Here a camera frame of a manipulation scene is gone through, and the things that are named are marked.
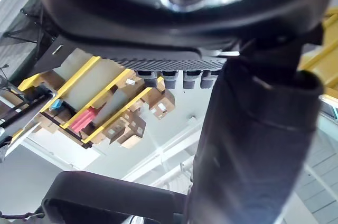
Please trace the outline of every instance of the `cardboard box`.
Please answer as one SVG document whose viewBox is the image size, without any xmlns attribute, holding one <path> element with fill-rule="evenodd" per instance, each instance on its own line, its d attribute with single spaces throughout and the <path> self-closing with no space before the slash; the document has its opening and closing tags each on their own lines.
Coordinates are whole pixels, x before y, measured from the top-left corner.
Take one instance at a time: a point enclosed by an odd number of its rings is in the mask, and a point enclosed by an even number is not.
<svg viewBox="0 0 338 224">
<path fill-rule="evenodd" d="M 128 127 L 139 137 L 143 137 L 144 130 L 147 123 L 140 118 L 137 114 L 126 111 L 121 116 L 121 119 L 125 119 L 129 124 Z"/>
<path fill-rule="evenodd" d="M 110 139 L 112 143 L 115 141 L 119 136 L 121 136 L 121 132 L 123 133 L 126 128 L 126 123 L 122 119 L 116 120 L 114 123 L 109 125 L 102 133 Z"/>
<path fill-rule="evenodd" d="M 60 75 L 58 75 L 56 72 L 51 70 L 51 71 L 41 74 L 33 82 L 33 86 L 37 87 L 42 83 L 45 83 L 48 87 L 58 90 L 64 85 L 65 80 Z"/>
<path fill-rule="evenodd" d="M 99 133 L 98 135 L 96 135 L 94 138 L 91 139 L 91 141 L 94 144 L 100 144 L 102 141 L 104 141 L 106 139 L 106 136 L 103 133 Z"/>
<path fill-rule="evenodd" d="M 127 132 L 124 133 L 123 136 L 121 136 L 117 142 L 121 144 L 124 148 L 132 148 L 135 146 L 138 142 L 140 142 L 142 138 L 137 136 L 135 132 L 131 129 L 129 129 Z"/>
<path fill-rule="evenodd" d="M 152 88 L 146 95 L 141 99 L 147 104 L 151 105 L 161 98 L 162 94 L 157 88 Z"/>
<path fill-rule="evenodd" d="M 135 71 L 129 72 L 116 86 L 122 90 L 128 98 L 134 98 L 144 89 L 144 80 L 137 77 Z"/>
<path fill-rule="evenodd" d="M 129 110 L 131 112 L 137 112 L 143 106 L 144 102 L 140 99 L 136 101 L 133 105 L 130 106 Z"/>
<path fill-rule="evenodd" d="M 48 118 L 43 116 L 42 114 L 38 114 L 35 118 L 34 121 L 36 122 L 41 122 L 40 127 L 46 129 L 50 133 L 55 133 L 58 129 L 59 126 L 51 122 Z"/>
<path fill-rule="evenodd" d="M 131 136 L 128 137 L 128 135 L 125 135 L 124 138 L 126 138 L 125 141 L 121 144 L 124 148 L 130 149 L 133 146 L 135 146 L 138 142 L 141 141 L 142 138 L 138 137 L 135 134 L 132 134 Z"/>
<path fill-rule="evenodd" d="M 165 90 L 161 97 L 149 105 L 149 110 L 158 119 L 162 119 L 175 108 L 175 97 L 171 92 Z"/>
</svg>

